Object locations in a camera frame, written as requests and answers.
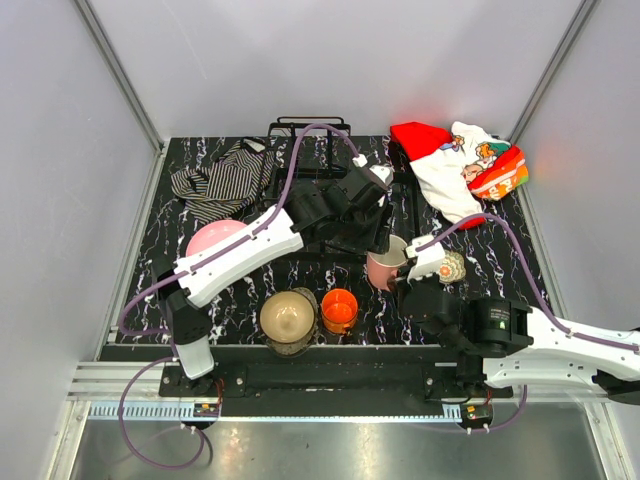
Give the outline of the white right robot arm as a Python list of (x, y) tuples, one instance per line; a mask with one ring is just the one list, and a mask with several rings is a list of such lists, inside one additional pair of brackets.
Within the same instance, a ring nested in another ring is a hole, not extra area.
[(390, 283), (399, 315), (455, 353), (454, 384), (466, 396), (487, 387), (552, 385), (639, 402), (639, 333), (548, 316), (498, 297), (462, 300), (433, 278)]

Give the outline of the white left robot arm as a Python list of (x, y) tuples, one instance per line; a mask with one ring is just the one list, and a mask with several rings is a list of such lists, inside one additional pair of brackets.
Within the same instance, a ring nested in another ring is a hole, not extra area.
[(356, 252), (386, 252), (392, 182), (392, 169), (380, 165), (356, 167), (321, 185), (287, 182), (278, 203), (239, 232), (174, 263), (156, 261), (157, 297), (183, 369), (181, 384), (196, 396), (215, 386), (212, 321), (203, 309), (229, 285), (318, 242), (339, 240)]

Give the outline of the pink ceramic mug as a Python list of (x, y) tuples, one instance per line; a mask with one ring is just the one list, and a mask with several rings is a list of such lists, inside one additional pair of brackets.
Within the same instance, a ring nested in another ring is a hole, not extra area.
[(395, 279), (398, 269), (407, 264), (407, 246), (401, 237), (390, 235), (389, 250), (386, 253), (367, 253), (367, 278), (373, 287), (389, 291), (389, 282)]

